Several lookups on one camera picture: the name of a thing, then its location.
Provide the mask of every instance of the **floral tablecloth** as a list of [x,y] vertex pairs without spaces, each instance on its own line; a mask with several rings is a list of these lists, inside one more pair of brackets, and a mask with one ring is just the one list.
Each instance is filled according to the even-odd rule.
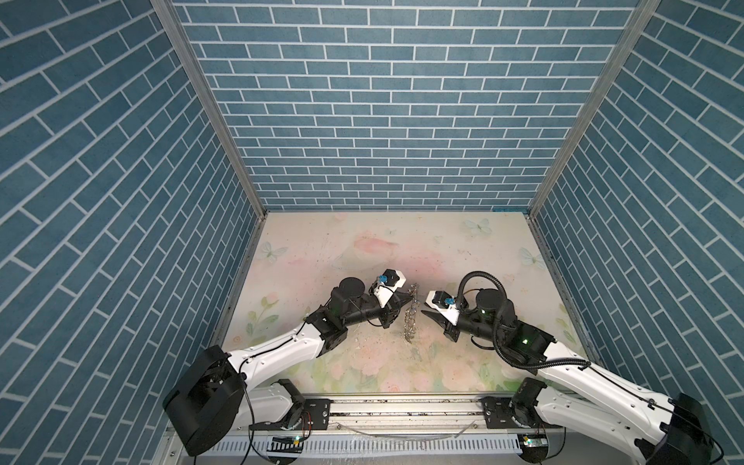
[[[369,286],[387,268],[418,283],[421,301],[431,289],[454,295],[468,272],[489,272],[506,287],[520,319],[584,354],[523,215],[459,212],[271,213],[223,349],[291,330],[341,279],[354,276]],[[477,278],[466,289],[486,284]],[[478,349],[466,334],[451,342],[421,314],[408,343],[403,320],[401,312],[388,330],[351,327],[335,350],[276,379],[290,378],[306,393],[340,394],[514,391],[527,375]]]

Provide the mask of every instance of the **brick wallpaper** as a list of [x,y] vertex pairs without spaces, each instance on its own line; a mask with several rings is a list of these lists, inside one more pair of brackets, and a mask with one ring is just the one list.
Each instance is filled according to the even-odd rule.
[[269,209],[524,210],[637,0],[176,0]]
[[744,3],[663,0],[538,221],[604,361],[744,463]]
[[0,464],[139,464],[255,218],[148,0],[0,1]]

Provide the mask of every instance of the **robotic arm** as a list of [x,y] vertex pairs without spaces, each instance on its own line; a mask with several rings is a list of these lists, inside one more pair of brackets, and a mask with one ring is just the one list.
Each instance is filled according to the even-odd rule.
[[[490,280],[495,289],[479,289],[475,306],[464,298],[468,280]],[[444,335],[457,341],[461,331],[491,341],[509,365],[555,381],[581,395],[580,400],[544,382],[527,378],[512,398],[514,419],[525,427],[557,424],[607,443],[646,465],[707,465],[713,438],[705,413],[692,397],[670,399],[627,381],[568,349],[539,328],[520,321],[501,283],[485,272],[471,272],[455,297],[431,291],[422,312]]]
[[189,455],[210,449],[241,417],[251,423],[295,425],[304,398],[287,379],[259,384],[296,363],[322,356],[341,344],[348,326],[374,319],[389,328],[412,296],[402,290],[405,276],[388,269],[365,292],[357,278],[345,278],[330,299],[294,330],[262,344],[224,353],[212,346],[165,397],[163,408]]

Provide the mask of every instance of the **mounting plate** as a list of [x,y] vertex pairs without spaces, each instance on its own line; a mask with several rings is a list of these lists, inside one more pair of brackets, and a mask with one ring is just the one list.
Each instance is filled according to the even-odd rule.
[[[328,429],[328,416],[330,415],[330,399],[305,399],[303,411],[310,414],[312,418],[312,429],[321,431]],[[250,428],[255,431],[283,431],[282,422],[258,423]]]
[[504,429],[504,428],[521,428],[512,416],[509,408],[511,397],[483,397],[483,416],[486,419],[486,428]]

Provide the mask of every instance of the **white cable tray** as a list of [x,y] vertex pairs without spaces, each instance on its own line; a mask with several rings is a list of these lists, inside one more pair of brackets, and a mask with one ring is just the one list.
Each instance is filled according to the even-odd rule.
[[[393,439],[387,437],[368,437],[360,434],[333,434],[311,437],[304,441],[303,450],[297,452],[279,452],[291,449],[292,446],[282,443],[271,443],[272,436],[256,436],[253,444],[263,455],[272,457],[303,458],[360,458],[385,457],[391,455],[421,455],[436,453],[439,455],[494,455],[521,454],[516,434],[466,434],[462,437],[436,440]],[[271,444],[272,451],[267,452]],[[204,456],[242,456],[248,448],[248,436],[226,436]]]

